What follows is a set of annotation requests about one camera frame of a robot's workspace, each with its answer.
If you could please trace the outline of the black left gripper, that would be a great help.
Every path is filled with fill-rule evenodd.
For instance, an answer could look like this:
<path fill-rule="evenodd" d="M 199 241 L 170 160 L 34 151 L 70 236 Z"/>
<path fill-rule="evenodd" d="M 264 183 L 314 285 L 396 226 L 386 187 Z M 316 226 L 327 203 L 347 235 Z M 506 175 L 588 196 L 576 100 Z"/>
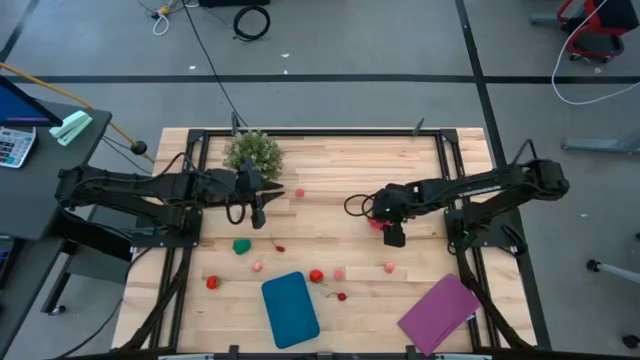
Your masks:
<path fill-rule="evenodd" d="M 258 195 L 259 191 L 274 191 L 282 189 L 283 185 L 265 180 L 262 182 L 262 176 L 259 172 L 253 169 L 253 161 L 251 158 L 245 158 L 241 163 L 237 171 L 236 179 L 236 191 L 239 198 L 243 203 L 250 204 L 253 208 L 258 206 L 263 208 L 269 202 L 284 195 L 284 192 L 271 192 L 262 193 Z"/>

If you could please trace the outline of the teal plastic tupperware tub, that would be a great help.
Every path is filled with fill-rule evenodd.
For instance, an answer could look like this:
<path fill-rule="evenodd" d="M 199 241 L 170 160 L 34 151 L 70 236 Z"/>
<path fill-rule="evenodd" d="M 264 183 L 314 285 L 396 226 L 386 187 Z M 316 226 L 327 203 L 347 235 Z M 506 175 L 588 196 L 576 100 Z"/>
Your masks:
<path fill-rule="evenodd" d="M 286 349 L 319 336 L 319 322 L 301 272 L 268 280 L 262 284 L 261 291 L 278 349 Z"/>

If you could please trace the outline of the green artificial potted plant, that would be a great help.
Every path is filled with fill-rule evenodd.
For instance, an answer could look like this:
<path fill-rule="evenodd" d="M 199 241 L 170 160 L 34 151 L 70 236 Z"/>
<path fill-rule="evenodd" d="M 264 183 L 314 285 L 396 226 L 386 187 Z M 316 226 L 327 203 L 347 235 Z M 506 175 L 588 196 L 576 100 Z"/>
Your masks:
<path fill-rule="evenodd" d="M 229 169 L 238 170 L 246 159 L 268 180 L 277 180 L 283 174 L 284 152 L 274 138 L 260 130 L 234 135 L 224 149 L 223 165 Z"/>

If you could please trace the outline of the purple pad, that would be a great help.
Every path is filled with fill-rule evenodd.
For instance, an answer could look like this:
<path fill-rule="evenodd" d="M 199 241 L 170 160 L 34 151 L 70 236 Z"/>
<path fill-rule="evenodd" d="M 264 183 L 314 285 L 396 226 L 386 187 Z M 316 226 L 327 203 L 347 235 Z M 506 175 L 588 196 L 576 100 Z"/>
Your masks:
<path fill-rule="evenodd" d="M 397 324 L 418 350 L 430 355 L 479 307 L 479 300 L 459 278 L 447 274 Z"/>

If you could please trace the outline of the mint green stapler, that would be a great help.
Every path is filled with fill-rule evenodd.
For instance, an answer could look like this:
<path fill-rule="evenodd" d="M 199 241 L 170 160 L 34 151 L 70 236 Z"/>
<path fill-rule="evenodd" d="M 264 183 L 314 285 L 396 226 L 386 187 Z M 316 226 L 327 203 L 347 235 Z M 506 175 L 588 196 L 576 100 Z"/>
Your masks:
<path fill-rule="evenodd" d="M 64 118 L 61 126 L 50 128 L 49 134 L 59 145 L 68 146 L 92 121 L 88 113 L 78 110 Z"/>

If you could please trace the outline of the dark side desk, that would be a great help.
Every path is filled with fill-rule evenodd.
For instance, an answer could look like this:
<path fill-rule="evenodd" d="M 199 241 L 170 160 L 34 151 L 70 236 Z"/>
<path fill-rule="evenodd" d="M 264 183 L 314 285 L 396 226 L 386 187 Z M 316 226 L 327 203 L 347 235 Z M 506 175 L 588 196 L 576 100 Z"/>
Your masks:
<path fill-rule="evenodd" d="M 59 145 L 39 128 L 26 165 L 0 168 L 0 236 L 22 246 L 0 290 L 0 337 L 19 330 L 63 246 L 49 233 L 58 216 L 58 173 L 88 163 L 112 119 L 104 110 L 87 113 L 93 121 L 70 145 Z"/>

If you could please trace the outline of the grey stand leg with caster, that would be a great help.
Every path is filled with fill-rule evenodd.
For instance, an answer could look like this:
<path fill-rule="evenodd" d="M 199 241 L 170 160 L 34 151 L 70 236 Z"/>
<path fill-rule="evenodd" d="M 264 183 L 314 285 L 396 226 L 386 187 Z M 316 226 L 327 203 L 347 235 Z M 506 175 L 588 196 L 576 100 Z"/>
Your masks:
<path fill-rule="evenodd" d="M 599 262 L 595 259 L 589 259 L 586 262 L 586 268 L 591 272 L 606 272 L 613 275 L 616 275 L 620 278 L 632 281 L 634 283 L 640 284 L 640 273 L 633 272 L 627 269 L 623 269 L 620 267 L 616 267 L 610 264 Z"/>

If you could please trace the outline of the white desk calculator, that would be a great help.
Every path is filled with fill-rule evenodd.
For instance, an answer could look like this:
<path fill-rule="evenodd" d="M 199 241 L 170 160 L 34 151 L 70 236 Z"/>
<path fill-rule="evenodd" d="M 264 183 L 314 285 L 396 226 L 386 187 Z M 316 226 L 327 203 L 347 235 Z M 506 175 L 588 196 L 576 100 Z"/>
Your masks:
<path fill-rule="evenodd" d="M 0 126 L 0 167 L 21 168 L 36 142 L 35 127 Z"/>

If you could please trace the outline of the computer monitor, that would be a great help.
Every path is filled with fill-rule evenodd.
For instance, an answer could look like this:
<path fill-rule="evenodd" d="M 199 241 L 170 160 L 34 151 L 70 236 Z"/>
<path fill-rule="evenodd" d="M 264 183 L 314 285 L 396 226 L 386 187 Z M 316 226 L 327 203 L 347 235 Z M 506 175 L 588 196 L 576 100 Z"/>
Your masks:
<path fill-rule="evenodd" d="M 62 120 L 0 75 L 0 126 L 59 127 Z"/>

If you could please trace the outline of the red wheeled cart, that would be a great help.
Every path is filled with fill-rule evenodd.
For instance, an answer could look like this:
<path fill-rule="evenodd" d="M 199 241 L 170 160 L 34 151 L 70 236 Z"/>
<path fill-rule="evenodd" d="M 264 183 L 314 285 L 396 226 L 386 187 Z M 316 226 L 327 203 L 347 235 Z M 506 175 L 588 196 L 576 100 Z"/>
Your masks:
<path fill-rule="evenodd" d="M 622 37 L 640 26 L 632 0 L 584 0 L 578 12 L 565 16 L 574 0 L 565 0 L 556 13 L 561 29 L 569 33 L 564 50 L 570 61 L 608 63 L 624 52 Z"/>

